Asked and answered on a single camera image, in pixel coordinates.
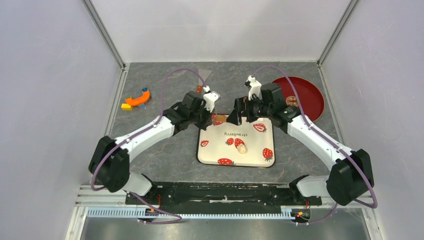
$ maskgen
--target orange toy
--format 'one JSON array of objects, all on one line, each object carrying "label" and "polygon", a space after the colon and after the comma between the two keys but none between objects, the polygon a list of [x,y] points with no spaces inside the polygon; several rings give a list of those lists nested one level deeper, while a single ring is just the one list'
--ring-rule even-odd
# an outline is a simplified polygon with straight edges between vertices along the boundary
[{"label": "orange toy", "polygon": [[143,88],[142,91],[143,95],[141,95],[139,98],[133,99],[132,97],[129,97],[125,99],[126,104],[132,107],[136,107],[147,102],[147,100],[150,98],[150,91],[147,89],[147,87]]}]

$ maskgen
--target gray floor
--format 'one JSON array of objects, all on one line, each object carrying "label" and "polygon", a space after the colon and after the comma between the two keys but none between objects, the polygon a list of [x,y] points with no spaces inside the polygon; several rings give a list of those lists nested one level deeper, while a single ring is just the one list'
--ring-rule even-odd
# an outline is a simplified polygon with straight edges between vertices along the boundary
[{"label": "gray floor", "polygon": [[[218,113],[225,114],[233,109],[234,98],[247,95],[248,89],[244,86],[247,76],[268,64],[283,68],[290,76],[312,82],[324,94],[317,64],[314,62],[131,63],[121,103],[130,96],[139,97],[142,88],[146,87],[151,92],[151,99],[145,108],[136,107],[132,111],[123,111],[119,108],[111,136],[115,138],[132,132],[159,115],[162,80],[172,70],[178,68],[211,70],[208,85],[221,95],[215,108]],[[263,84],[279,77],[280,74],[272,69],[263,70],[256,75],[256,79]],[[197,83],[198,78],[191,72],[184,71],[173,75],[164,90],[165,108],[181,101],[187,91],[196,89]],[[327,107],[315,123],[337,139],[333,119]],[[196,160],[197,138],[198,129],[190,126],[187,130],[144,151],[131,163],[131,170],[146,174],[153,181],[193,182],[288,183],[304,174],[316,176],[328,174],[326,166],[309,149],[279,129],[274,130],[276,163],[265,169],[203,165]]]},{"label": "gray floor", "polygon": [[[326,209],[313,209],[312,220]],[[369,240],[361,209],[339,209],[325,222],[295,226],[287,220],[189,219],[170,225],[143,225],[131,218],[87,218],[82,240]]]}]

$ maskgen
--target yellow block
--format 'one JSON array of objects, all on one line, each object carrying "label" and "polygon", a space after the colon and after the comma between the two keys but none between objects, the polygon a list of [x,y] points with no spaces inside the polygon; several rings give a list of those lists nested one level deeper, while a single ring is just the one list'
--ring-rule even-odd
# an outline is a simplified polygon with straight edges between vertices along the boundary
[{"label": "yellow block", "polygon": [[133,110],[133,106],[130,106],[129,104],[126,103],[122,103],[122,105],[120,106],[120,108],[124,111],[131,111]]}]

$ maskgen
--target white wall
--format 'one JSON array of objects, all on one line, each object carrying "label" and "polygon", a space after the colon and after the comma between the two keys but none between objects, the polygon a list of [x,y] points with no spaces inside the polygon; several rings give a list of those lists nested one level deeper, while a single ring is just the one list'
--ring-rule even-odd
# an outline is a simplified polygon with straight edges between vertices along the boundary
[{"label": "white wall", "polygon": [[388,240],[423,239],[424,2],[363,0],[324,63],[349,146],[370,155]]},{"label": "white wall", "polygon": [[80,0],[0,3],[0,239],[64,239],[119,68]]},{"label": "white wall", "polygon": [[349,0],[92,0],[126,62],[317,60]]}]

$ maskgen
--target cable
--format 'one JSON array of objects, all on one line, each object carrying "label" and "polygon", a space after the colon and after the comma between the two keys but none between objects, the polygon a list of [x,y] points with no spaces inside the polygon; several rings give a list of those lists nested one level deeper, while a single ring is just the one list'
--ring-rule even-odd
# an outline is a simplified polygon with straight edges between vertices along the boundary
[{"label": "cable", "polygon": [[[95,182],[96,182],[96,177],[97,177],[97,174],[99,173],[99,170],[100,170],[100,168],[103,166],[103,164],[106,162],[106,160],[112,155],[112,153],[114,153],[118,148],[120,148],[122,145],[124,145],[124,144],[126,144],[126,143],[129,143],[132,139],[134,139],[135,137],[137,137],[137,136],[139,136],[140,134],[143,134],[143,133],[145,133],[145,132],[147,132],[147,131],[149,131],[150,129],[152,129],[154,126],[156,126],[161,120],[162,120],[162,117],[164,116],[164,110],[165,110],[165,105],[164,105],[164,89],[165,89],[165,84],[167,83],[167,81],[168,81],[168,79],[170,78],[170,76],[172,75],[172,74],[174,74],[174,73],[176,73],[176,72],[179,72],[179,71],[183,71],[183,70],[186,70],[186,71],[190,71],[190,72],[192,72],[192,73],[194,73],[194,74],[196,74],[198,77],[199,77],[199,79],[201,80],[201,82],[203,83],[203,87],[207,87],[207,85],[206,85],[206,82],[205,82],[205,80],[202,78],[202,76],[200,76],[199,75],[199,73],[197,73],[196,71],[194,71],[194,70],[192,70],[192,69],[189,69],[189,68],[180,68],[180,69],[177,69],[177,70],[174,70],[174,71],[172,71],[171,73],[169,73],[168,74],[168,76],[166,76],[165,77],[165,79],[163,80],[163,84],[162,84],[162,88],[160,89],[160,105],[161,105],[161,109],[160,109],[160,114],[159,114],[159,117],[157,118],[157,121],[155,122],[155,123],[153,123],[152,125],[150,125],[150,126],[148,126],[148,127],[146,127],[146,128],[144,128],[144,129],[142,129],[142,130],[140,130],[140,131],[138,131],[138,132],[136,132],[136,133],[134,133],[133,135],[131,135],[131,136],[129,136],[127,139],[125,139],[125,140],[123,140],[123,141],[121,141],[120,143],[118,143],[115,147],[113,147],[102,159],[101,159],[101,161],[99,162],[99,164],[97,165],[97,167],[95,168],[95,170],[94,170],[94,173],[93,173],[93,176],[91,177],[91,183],[90,183],[90,186],[91,186],[91,190],[93,190],[93,191],[100,191],[100,190],[102,190],[102,189],[105,189],[105,186],[101,186],[101,187],[95,187],[94,186],[94,184],[95,184]],[[170,212],[167,212],[167,211],[162,211],[162,210],[159,210],[159,209],[157,209],[157,208],[155,208],[155,207],[153,207],[153,206],[151,206],[150,204],[148,204],[143,198],[141,198],[140,196],[138,196],[137,194],[135,194],[135,193],[132,193],[137,199],[139,199],[141,202],[143,202],[145,205],[147,205],[147,206],[149,206],[149,207],[151,207],[152,209],[155,209],[156,211],[158,211],[158,212],[161,212],[161,213],[164,213],[164,214],[168,214],[168,215],[171,215],[171,216],[174,216],[174,217],[177,217],[177,218],[179,218],[179,220],[173,220],[173,221],[167,221],[167,222],[163,222],[163,223],[161,223],[161,222],[157,222],[157,223],[149,223],[149,224],[171,224],[171,223],[176,223],[176,221],[177,222],[179,222],[179,221],[181,221],[181,219],[182,219],[182,217],[181,216],[179,216],[179,215],[176,215],[176,214],[173,214],[173,213],[170,213]]]},{"label": "cable", "polygon": [[[351,156],[347,153],[347,152],[345,152],[343,149],[339,149],[339,146],[335,143],[335,142],[333,142],[332,140],[330,140],[328,137],[326,137],[324,134],[322,134],[318,129],[316,129],[315,127],[313,127],[313,126],[311,126],[311,123],[306,119],[306,116],[305,116],[305,112],[304,112],[304,109],[303,109],[303,107],[302,107],[302,104],[301,104],[301,101],[300,101],[300,98],[299,98],[299,95],[298,95],[298,92],[296,91],[296,88],[295,88],[295,86],[293,85],[293,83],[292,83],[292,81],[290,80],[290,78],[287,76],[287,74],[283,71],[283,70],[281,70],[280,68],[278,68],[278,67],[276,67],[276,66],[272,66],[272,65],[265,65],[265,66],[262,66],[262,67],[260,67],[259,69],[257,69],[254,73],[253,73],[253,75],[252,75],[252,77],[254,77],[259,71],[261,71],[261,70],[263,70],[263,69],[265,69],[265,68],[272,68],[272,69],[275,69],[275,70],[277,70],[277,71],[279,71],[286,79],[287,79],[287,81],[288,81],[288,83],[290,84],[290,87],[291,87],[291,89],[293,90],[293,92],[294,92],[294,95],[296,96],[296,99],[297,99],[297,104],[299,105],[299,109],[300,109],[300,114],[301,114],[301,116],[302,116],[302,118],[303,118],[303,121],[306,123],[306,125],[312,130],[312,131],[314,131],[316,134],[318,134],[321,138],[323,138],[327,143],[329,143],[331,146],[333,146],[335,149],[337,149],[341,154],[343,154],[346,158],[347,158],[347,160],[349,160],[349,162],[353,165],[353,167],[358,171],[358,173],[359,173],[359,175],[361,176],[361,178],[362,178],[362,180],[365,182],[365,185],[366,185],[366,187],[368,188],[368,190],[369,190],[369,193],[371,194],[371,198],[372,198],[372,204],[369,204],[369,203],[366,203],[366,202],[363,202],[363,201],[361,201],[361,200],[358,200],[358,199],[355,199],[354,201],[355,202],[357,202],[357,203],[360,203],[360,204],[362,204],[362,205],[364,205],[364,206],[367,206],[367,207],[369,207],[369,208],[372,208],[372,209],[376,209],[377,208],[377,206],[378,206],[378,202],[377,202],[377,197],[376,197],[376,194],[375,194],[375,192],[374,192],[374,190],[373,190],[373,187],[371,186],[371,183],[368,181],[368,179],[367,179],[367,176],[365,176],[365,174],[364,174],[364,172],[361,170],[361,168],[358,166],[358,164],[351,158]],[[334,208],[331,210],[331,212],[327,215],[327,216],[325,216],[324,218],[322,218],[322,219],[320,219],[320,220],[317,220],[317,221],[313,221],[313,222],[309,222],[309,224],[313,224],[313,223],[319,223],[319,222],[321,222],[321,220],[324,220],[324,219],[327,219],[327,218],[329,218],[332,214],[333,214],[333,212],[335,212],[336,211],[336,207],[337,207],[337,204],[336,205],[334,205]]]},{"label": "cable", "polygon": [[136,194],[134,192],[129,192],[129,193],[131,193],[132,195],[134,195],[134,197],[136,197],[140,202],[142,202],[144,205],[148,206],[149,208],[154,209],[154,210],[158,211],[159,213],[170,215],[170,216],[173,216],[173,217],[178,218],[178,219],[171,220],[171,221],[159,221],[159,222],[154,222],[154,221],[153,222],[148,222],[148,221],[145,221],[144,224],[150,224],[150,225],[175,224],[175,223],[181,222],[183,220],[183,218],[180,215],[177,215],[177,214],[174,214],[174,213],[171,213],[171,212],[168,212],[168,211],[159,209],[159,208],[157,208],[155,206],[152,206],[146,200],[144,200],[144,198],[142,198],[141,196],[139,196],[138,194]]}]

